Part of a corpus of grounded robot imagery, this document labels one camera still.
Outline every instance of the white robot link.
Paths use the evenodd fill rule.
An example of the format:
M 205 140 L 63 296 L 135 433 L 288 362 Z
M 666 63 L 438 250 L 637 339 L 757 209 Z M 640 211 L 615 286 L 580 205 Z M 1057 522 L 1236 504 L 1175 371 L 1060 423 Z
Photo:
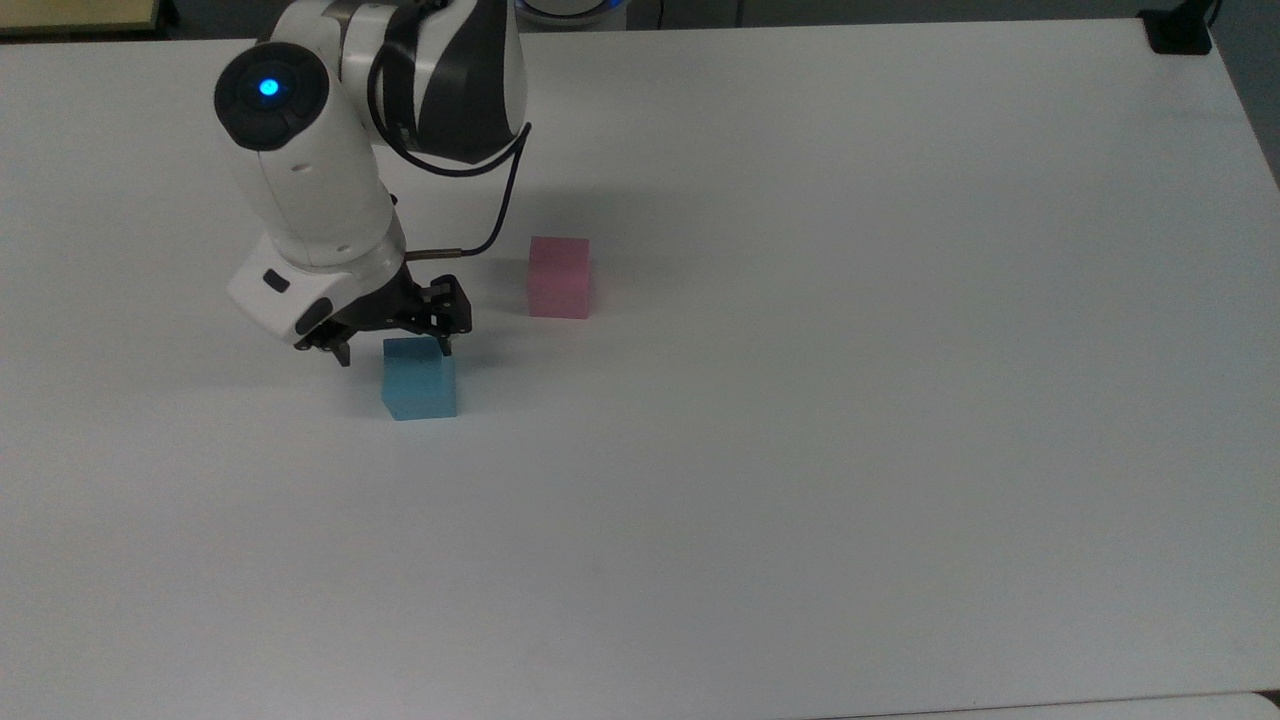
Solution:
M 361 331 L 433 336 L 448 355 L 451 337 L 471 331 L 470 302 L 452 275 L 419 286 L 407 261 L 477 255 L 497 238 L 529 137 L 525 100 L 508 0 L 289 5 L 214 91 L 220 145 L 266 225 L 228 286 L 232 299 L 273 336 L 344 366 Z M 511 160 L 489 238 L 407 252 L 371 142 L 448 177 Z

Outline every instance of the blue cube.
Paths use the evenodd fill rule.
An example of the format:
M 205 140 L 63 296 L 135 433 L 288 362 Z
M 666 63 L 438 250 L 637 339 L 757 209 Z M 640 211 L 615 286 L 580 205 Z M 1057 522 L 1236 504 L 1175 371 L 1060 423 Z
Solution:
M 383 405 L 397 420 L 457 416 L 453 357 L 434 337 L 383 341 Z

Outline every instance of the pink cube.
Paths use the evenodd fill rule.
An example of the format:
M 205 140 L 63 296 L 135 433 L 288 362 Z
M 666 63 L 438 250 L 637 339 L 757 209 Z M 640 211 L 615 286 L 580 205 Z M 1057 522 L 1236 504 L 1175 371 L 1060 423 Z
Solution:
M 586 319 L 590 310 L 589 241 L 535 237 L 529 245 L 529 314 Z

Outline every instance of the wire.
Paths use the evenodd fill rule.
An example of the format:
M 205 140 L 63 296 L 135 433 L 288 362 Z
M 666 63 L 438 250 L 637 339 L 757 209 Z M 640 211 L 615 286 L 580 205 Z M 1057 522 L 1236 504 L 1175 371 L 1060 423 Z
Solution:
M 1217 19 L 1217 14 L 1220 12 L 1222 12 L 1222 0 L 1217 0 L 1217 3 L 1213 4 L 1213 13 L 1210 14 L 1208 22 L 1204 23 L 1204 27 L 1213 27 L 1213 20 Z
M 516 140 L 507 146 L 497 158 L 489 160 L 484 165 L 468 169 L 452 169 L 442 168 L 439 165 L 433 165 L 421 158 L 415 158 L 410 154 L 408 149 L 387 131 L 387 124 L 383 122 L 381 114 L 378 110 L 378 79 L 381 76 L 383 63 L 387 60 L 387 46 L 384 45 L 378 54 L 374 55 L 372 64 L 369 65 L 369 82 L 365 86 L 365 100 L 369 105 L 369 117 L 374 120 L 374 127 L 378 129 L 378 135 L 381 136 L 383 142 L 388 147 L 396 151 L 397 155 L 403 158 L 411 165 L 424 169 L 429 173 L 438 176 L 444 176 L 448 178 L 471 178 L 481 176 L 502 165 L 507 159 L 511 159 L 511 170 L 507 174 L 507 187 L 502 191 L 502 206 L 498 209 L 498 219 L 494 220 L 493 231 L 489 233 L 489 238 L 477 245 L 476 247 L 468 250 L 460 249 L 447 249 L 447 250 L 417 250 L 412 255 L 419 258 L 411 258 L 411 254 L 406 254 L 407 259 L 425 259 L 425 258 L 471 258 L 489 250 L 494 241 L 498 240 L 498 234 L 502 233 L 502 224 L 507 219 L 507 208 L 511 205 L 511 192 L 516 187 L 516 172 L 520 169 L 520 158 L 525 154 L 525 142 L 529 140 L 529 133 L 534 129 L 534 126 L 525 123 L 525 127 L 520 129 L 520 135 Z

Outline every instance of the white table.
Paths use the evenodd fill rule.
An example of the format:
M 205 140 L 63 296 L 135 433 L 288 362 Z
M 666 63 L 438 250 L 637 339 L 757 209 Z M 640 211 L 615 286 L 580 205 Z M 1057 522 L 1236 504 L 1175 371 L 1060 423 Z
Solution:
M 0 716 L 773 720 L 1280 687 L 1280 193 L 1137 20 L 535 36 L 461 416 L 224 284 L 243 44 L 0 47 Z M 381 155 L 417 247 L 502 178 Z M 524 315 L 590 237 L 586 322 Z

